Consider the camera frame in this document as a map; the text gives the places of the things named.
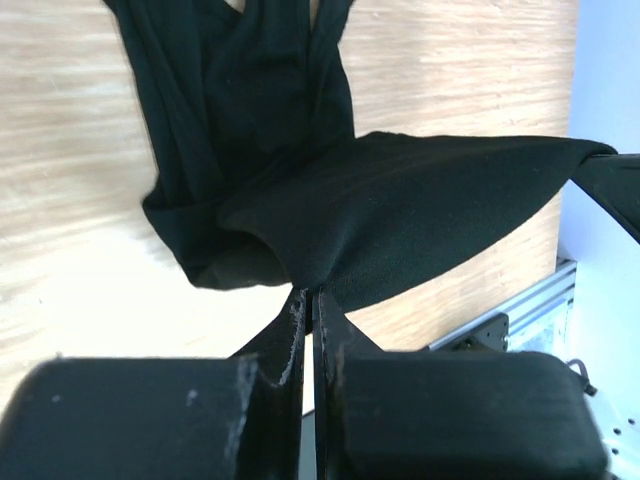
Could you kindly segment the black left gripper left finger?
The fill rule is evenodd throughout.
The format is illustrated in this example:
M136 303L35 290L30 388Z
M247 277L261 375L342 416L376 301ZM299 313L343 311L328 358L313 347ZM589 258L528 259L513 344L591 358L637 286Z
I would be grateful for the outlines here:
M307 297L293 289L275 319L235 353L243 413L229 441L236 479L298 477Z

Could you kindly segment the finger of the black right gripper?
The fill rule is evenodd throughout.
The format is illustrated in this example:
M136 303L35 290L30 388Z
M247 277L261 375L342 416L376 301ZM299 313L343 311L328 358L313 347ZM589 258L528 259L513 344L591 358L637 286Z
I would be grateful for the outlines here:
M639 230L638 154L596 155L585 160L572 180L626 231Z

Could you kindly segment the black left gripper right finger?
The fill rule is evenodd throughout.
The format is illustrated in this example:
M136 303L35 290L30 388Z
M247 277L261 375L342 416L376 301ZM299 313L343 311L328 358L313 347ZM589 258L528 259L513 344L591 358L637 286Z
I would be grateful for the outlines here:
M335 298L312 296L316 470L319 479L384 479L384 464L345 446L340 395L345 357L377 355L382 349L355 326Z

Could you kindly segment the black tank top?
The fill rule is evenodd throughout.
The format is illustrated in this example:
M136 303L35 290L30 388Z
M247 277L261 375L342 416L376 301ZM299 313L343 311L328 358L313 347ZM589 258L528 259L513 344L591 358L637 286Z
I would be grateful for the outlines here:
M157 165L142 208L188 280L325 288L347 312L535 215L608 145L357 136L347 1L113 1Z

